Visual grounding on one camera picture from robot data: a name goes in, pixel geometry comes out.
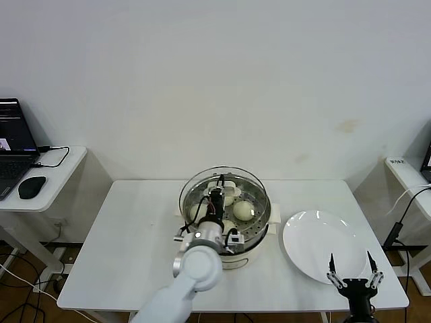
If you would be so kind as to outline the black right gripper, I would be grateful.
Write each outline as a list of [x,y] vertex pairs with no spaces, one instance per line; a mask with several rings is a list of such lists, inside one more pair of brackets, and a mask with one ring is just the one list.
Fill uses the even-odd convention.
[[370,299],[377,294],[378,286],[384,279],[382,271],[378,270],[377,264],[370,252],[367,256],[371,269],[371,276],[366,279],[341,279],[335,268],[333,253],[329,261],[329,272],[327,278],[339,289],[339,294],[344,296],[349,303],[350,314],[344,322],[377,322],[372,312]]

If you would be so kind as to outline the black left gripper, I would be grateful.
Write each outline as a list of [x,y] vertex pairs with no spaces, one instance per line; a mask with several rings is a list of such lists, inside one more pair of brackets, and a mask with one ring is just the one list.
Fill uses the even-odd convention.
[[219,180],[213,183],[209,192],[209,206],[208,217],[210,221],[221,223],[224,216],[224,191],[225,176],[220,175]]

